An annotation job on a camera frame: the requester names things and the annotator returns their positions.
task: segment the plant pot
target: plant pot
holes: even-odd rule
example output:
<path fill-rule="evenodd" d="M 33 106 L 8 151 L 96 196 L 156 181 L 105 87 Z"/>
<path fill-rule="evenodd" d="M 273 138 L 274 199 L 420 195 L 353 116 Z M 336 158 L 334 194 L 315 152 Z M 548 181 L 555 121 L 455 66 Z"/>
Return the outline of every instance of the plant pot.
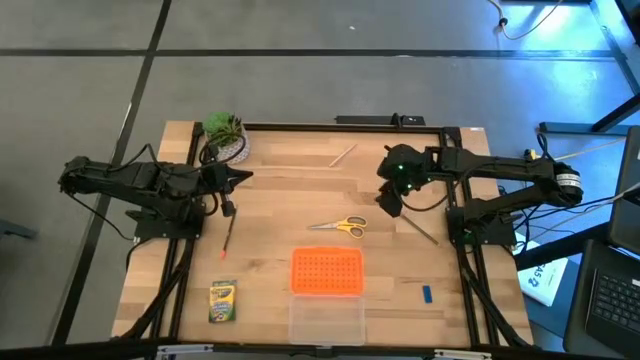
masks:
<path fill-rule="evenodd" d="M 246 140 L 244 149 L 242 149 L 242 151 L 235 158 L 229 160 L 229 162 L 228 162 L 229 164 L 237 164 L 237 163 L 241 162 L 242 160 L 246 159 L 249 156 L 249 152 L 251 150 L 251 146 L 249 145 L 249 136 L 247 135 L 247 131 L 244 129 L 244 126 L 242 126 L 242 136 Z M 224 160 L 230 158 L 241 147 L 242 147 L 242 140 L 241 139 L 238 139 L 238 141 L 234 142 L 233 144 L 220 147 L 219 148 L 219 153 L 218 153 L 218 161 L 224 161 Z"/>

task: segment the crayola box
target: crayola box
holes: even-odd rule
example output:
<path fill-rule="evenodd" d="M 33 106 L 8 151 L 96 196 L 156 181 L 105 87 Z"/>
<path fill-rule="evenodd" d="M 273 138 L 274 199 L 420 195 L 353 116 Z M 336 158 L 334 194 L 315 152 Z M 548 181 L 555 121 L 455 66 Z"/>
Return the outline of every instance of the crayola box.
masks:
<path fill-rule="evenodd" d="M 214 281 L 209 288 L 209 322 L 236 319 L 236 280 Z"/>

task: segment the scissors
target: scissors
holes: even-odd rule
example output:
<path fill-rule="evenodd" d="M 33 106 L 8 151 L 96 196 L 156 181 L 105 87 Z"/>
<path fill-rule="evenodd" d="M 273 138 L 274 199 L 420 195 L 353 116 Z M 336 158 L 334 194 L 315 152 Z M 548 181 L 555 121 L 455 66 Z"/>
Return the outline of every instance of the scissors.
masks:
<path fill-rule="evenodd" d="M 311 230 L 338 229 L 346 231 L 352 237 L 360 239 L 364 236 L 364 228 L 367 227 L 367 220 L 362 216 L 352 215 L 344 220 L 332 223 L 310 226 Z"/>

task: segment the laptop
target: laptop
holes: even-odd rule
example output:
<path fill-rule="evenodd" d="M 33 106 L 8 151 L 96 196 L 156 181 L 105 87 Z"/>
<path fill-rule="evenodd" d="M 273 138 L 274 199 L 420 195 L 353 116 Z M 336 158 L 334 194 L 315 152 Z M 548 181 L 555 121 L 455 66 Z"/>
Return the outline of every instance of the laptop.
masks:
<path fill-rule="evenodd" d="M 616 193 L 640 181 L 640 126 L 629 130 Z M 629 358 L 640 357 L 640 192 L 613 205 L 608 243 L 589 244 L 581 267 L 590 281 L 585 330 Z"/>

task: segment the laptop keyboard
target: laptop keyboard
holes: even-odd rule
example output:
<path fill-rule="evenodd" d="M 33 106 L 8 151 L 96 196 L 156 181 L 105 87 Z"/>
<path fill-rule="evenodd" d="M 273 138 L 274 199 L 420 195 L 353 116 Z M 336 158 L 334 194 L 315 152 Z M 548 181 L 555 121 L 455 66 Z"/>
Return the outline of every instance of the laptop keyboard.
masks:
<path fill-rule="evenodd" d="M 640 286 L 596 272 L 591 314 L 640 333 Z"/>

